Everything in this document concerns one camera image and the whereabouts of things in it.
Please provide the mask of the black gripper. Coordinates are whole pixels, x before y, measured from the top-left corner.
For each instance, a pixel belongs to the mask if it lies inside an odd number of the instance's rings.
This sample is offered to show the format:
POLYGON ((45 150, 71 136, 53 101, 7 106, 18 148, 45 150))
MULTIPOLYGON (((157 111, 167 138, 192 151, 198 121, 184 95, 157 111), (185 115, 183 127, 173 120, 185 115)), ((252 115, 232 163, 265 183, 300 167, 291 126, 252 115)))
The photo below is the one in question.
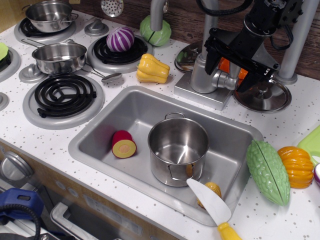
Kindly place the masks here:
POLYGON ((225 58, 248 71, 236 88, 244 93, 266 81, 280 69, 280 64, 265 49, 264 41, 272 37, 278 26, 276 13, 248 13, 239 32, 211 28, 204 47, 207 50, 205 71, 211 75, 225 58))

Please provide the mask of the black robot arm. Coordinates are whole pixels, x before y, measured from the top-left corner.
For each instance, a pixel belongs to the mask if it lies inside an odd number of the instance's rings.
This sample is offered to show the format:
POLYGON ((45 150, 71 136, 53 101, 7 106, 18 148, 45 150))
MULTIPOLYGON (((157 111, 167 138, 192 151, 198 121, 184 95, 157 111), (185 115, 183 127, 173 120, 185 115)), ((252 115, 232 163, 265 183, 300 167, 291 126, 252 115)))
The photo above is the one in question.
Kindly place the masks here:
POLYGON ((216 87, 241 93, 258 82, 268 81, 273 73, 280 69, 280 64, 265 49, 264 41, 272 40, 273 34, 283 28, 288 44, 274 44, 273 48, 278 51, 288 49, 294 40, 289 24, 296 23, 303 14, 301 0, 245 0, 240 6, 226 10, 209 9, 202 0, 197 1, 197 5, 211 17, 228 16, 251 7, 244 16, 241 31, 212 27, 208 30, 209 36, 204 42, 207 52, 204 67, 206 74, 218 80, 216 87), (241 83, 231 74, 218 72, 222 58, 247 71, 241 83))

